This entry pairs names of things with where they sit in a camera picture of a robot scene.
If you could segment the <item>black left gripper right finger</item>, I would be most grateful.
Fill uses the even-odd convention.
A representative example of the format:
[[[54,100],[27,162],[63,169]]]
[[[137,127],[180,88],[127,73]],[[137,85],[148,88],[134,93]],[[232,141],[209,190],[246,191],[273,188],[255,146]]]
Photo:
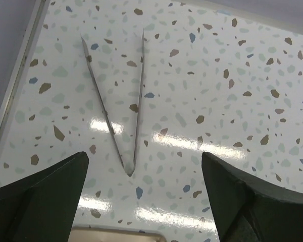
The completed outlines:
[[[220,241],[303,241],[303,193],[240,170],[210,152],[201,167]]]

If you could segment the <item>metal tongs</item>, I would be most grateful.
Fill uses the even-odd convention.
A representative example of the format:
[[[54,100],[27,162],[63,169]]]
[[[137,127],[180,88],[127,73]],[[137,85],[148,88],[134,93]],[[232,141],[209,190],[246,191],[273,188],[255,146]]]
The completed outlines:
[[[132,176],[136,168],[144,77],[144,30],[128,36],[118,47],[108,46],[110,56],[101,56],[100,60],[90,53],[84,37],[80,41],[116,160]]]

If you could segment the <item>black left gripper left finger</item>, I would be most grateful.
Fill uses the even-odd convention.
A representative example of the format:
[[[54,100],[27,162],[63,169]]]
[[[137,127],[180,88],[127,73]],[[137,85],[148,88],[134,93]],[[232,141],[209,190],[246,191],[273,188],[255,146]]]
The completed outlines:
[[[86,179],[85,152],[0,188],[0,241],[67,241]]]

